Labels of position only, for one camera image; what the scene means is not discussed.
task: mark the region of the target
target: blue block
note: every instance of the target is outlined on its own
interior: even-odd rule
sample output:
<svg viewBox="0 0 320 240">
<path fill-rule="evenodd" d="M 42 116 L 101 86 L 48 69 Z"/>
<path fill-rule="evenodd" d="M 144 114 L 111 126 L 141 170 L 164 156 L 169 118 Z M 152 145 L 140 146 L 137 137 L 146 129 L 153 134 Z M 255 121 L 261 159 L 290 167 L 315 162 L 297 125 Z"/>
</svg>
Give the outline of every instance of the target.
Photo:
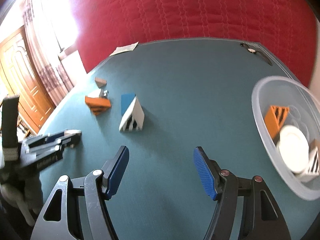
<svg viewBox="0 0 320 240">
<path fill-rule="evenodd" d="M 127 111 L 129 105 L 131 104 L 135 96 L 135 93 L 121 95 L 121 115 L 124 115 L 125 111 Z"/>
</svg>

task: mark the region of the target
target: metal pivot screw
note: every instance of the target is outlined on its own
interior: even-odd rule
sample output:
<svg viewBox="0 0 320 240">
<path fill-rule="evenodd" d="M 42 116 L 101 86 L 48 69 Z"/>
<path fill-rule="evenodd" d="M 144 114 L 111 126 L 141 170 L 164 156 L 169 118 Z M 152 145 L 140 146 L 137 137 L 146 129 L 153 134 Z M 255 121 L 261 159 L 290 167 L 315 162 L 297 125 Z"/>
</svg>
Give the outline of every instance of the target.
<svg viewBox="0 0 320 240">
<path fill-rule="evenodd" d="M 61 182 L 65 182 L 65 181 L 67 181 L 67 179 L 68 179 L 68 176 L 67 176 L 67 175 L 62 175 L 62 176 L 59 178 L 59 180 L 60 180 Z"/>
<path fill-rule="evenodd" d="M 100 175 L 102 173 L 102 170 L 94 170 L 93 172 L 92 172 L 92 174 L 94 175 L 94 176 L 98 176 L 98 175 Z"/>
<path fill-rule="evenodd" d="M 262 178 L 260 176 L 254 176 L 254 180 L 256 182 L 262 182 Z"/>
<path fill-rule="evenodd" d="M 223 175 L 223 176 L 229 176 L 229 174 L 230 174 L 230 171 L 228 171 L 228 170 L 221 170 L 221 175 Z"/>
</svg>

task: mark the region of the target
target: orange object in bowl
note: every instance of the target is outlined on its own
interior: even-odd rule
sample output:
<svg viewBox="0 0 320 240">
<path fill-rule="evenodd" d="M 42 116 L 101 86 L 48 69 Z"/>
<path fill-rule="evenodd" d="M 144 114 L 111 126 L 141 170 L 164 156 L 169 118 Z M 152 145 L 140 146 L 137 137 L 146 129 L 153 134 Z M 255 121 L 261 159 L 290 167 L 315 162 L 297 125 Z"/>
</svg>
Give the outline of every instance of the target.
<svg viewBox="0 0 320 240">
<path fill-rule="evenodd" d="M 288 116 L 289 110 L 289 107 L 270 106 L 264 117 L 264 122 L 272 139 L 279 133 Z"/>
</svg>

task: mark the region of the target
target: bright window light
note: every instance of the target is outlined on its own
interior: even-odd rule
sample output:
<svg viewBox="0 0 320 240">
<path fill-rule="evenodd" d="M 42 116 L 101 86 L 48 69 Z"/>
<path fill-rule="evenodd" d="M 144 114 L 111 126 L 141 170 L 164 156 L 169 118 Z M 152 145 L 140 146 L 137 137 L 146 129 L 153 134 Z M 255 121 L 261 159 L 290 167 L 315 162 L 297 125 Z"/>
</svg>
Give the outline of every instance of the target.
<svg viewBox="0 0 320 240">
<path fill-rule="evenodd" d="M 60 47 L 66 49 L 75 43 L 78 35 L 69 0 L 42 0 L 42 3 L 44 13 L 52 22 Z"/>
</svg>

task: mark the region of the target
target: orange block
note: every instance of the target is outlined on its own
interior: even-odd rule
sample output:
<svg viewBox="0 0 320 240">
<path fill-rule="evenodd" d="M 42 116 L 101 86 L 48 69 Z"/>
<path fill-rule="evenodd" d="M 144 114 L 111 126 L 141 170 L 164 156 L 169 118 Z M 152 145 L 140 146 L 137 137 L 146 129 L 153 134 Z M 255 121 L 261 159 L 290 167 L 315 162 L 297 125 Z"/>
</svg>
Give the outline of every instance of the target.
<svg viewBox="0 0 320 240">
<path fill-rule="evenodd" d="M 89 107 L 91 106 L 104 106 L 107 108 L 111 107 L 110 100 L 106 98 L 89 98 L 86 96 L 84 101 Z"/>
<path fill-rule="evenodd" d="M 90 98 L 86 96 L 84 101 L 95 116 L 111 107 L 110 100 L 106 98 Z"/>
<path fill-rule="evenodd" d="M 289 110 L 290 109 L 288 107 L 284 106 L 270 106 L 266 116 L 264 117 L 264 122 L 272 139 L 282 128 Z"/>
</svg>

